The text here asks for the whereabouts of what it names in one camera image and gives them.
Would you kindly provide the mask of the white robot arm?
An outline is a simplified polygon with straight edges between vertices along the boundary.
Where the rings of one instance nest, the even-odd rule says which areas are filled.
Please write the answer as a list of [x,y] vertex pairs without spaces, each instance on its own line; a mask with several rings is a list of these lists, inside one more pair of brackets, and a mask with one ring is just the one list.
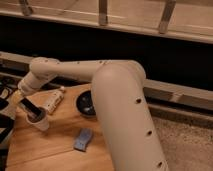
[[12,101],[18,104],[52,79],[91,84],[92,102],[115,171],[170,171],[144,96],[146,73],[134,60],[31,60]]

